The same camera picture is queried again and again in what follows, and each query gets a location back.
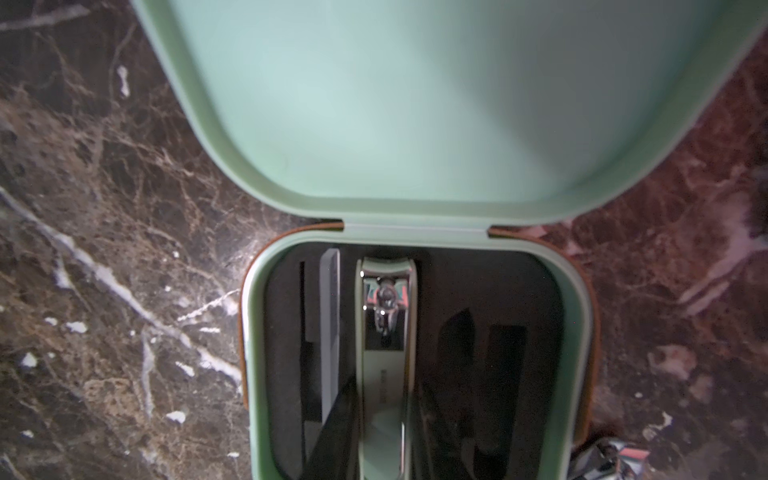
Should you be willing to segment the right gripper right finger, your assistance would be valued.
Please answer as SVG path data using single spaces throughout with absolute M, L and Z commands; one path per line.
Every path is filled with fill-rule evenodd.
M 460 445 L 424 383 L 413 399 L 413 472 L 416 479 L 471 479 Z

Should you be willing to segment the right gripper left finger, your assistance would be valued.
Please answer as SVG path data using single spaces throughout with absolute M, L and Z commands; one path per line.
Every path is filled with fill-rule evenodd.
M 340 389 L 303 468 L 303 480 L 353 480 L 359 467 L 360 400 L 357 380 Z

